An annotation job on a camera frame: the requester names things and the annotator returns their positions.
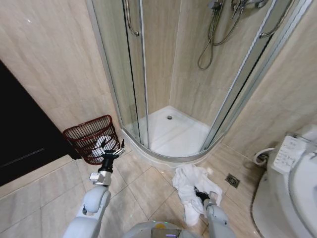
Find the shower hose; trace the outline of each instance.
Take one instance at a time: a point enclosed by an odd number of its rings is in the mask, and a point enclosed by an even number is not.
[[[204,50],[200,54],[200,56],[198,58],[198,61],[197,61],[197,66],[201,70],[205,70],[211,65],[212,58],[213,58],[213,46],[220,46],[220,45],[222,45],[223,43],[225,43],[228,40],[229,36],[233,32],[233,30],[236,28],[236,26],[237,26],[237,24],[238,24],[238,22],[240,20],[240,16],[241,16],[241,14],[243,12],[243,8],[240,8],[238,16],[237,16],[236,20],[234,21],[234,24],[231,27],[231,29],[228,32],[228,34],[221,41],[214,42],[214,34],[215,34],[215,31],[216,31],[216,28],[217,28],[218,20],[220,18],[221,11],[222,11],[222,8],[224,6],[224,3],[225,3],[225,1],[223,1],[223,4],[221,5],[220,10],[214,9],[213,16],[211,18],[211,22],[210,22],[210,26],[209,26],[209,31],[208,31],[208,42],[207,42]],[[210,51],[211,51],[209,63],[205,67],[203,67],[202,63],[201,63],[201,59],[202,59],[202,57],[203,57],[203,55],[204,55],[204,53],[205,53],[205,51],[206,51],[206,49],[208,48],[209,45],[210,45]]]

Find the grab bar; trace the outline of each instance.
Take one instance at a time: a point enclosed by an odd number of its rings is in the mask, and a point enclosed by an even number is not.
[[[283,21],[285,20],[286,15],[289,12],[289,10],[291,9],[291,7],[293,6],[294,2],[295,2],[295,0],[290,0],[288,2],[287,7],[284,10],[284,12],[283,12],[282,16],[280,17],[279,21],[277,22],[276,26],[272,30],[270,30],[269,32],[261,33],[260,34],[260,39],[265,38],[265,37],[269,37],[269,36],[273,35],[278,30],[278,28],[282,25]]]
[[[131,31],[131,33],[135,36],[139,36],[140,33],[138,31],[135,31],[133,27],[131,26],[131,16],[130,16],[130,6],[129,6],[129,0],[125,0],[125,11],[127,12],[127,18],[128,18],[128,27]]]

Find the bidet control panel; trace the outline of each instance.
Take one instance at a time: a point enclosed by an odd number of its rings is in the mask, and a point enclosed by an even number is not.
[[[271,167],[281,174],[289,173],[300,159],[306,148],[306,142],[287,135],[280,146]]]

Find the floor drain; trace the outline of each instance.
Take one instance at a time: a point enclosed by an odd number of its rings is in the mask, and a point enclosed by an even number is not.
[[[237,179],[235,176],[233,176],[232,174],[228,174],[228,176],[225,179],[231,186],[237,188],[240,180]]]

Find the red wicker basket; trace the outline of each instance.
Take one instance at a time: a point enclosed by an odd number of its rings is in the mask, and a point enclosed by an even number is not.
[[[66,129],[64,137],[84,160],[91,165],[103,162],[103,150],[118,150],[120,142],[110,115],[105,115]]]

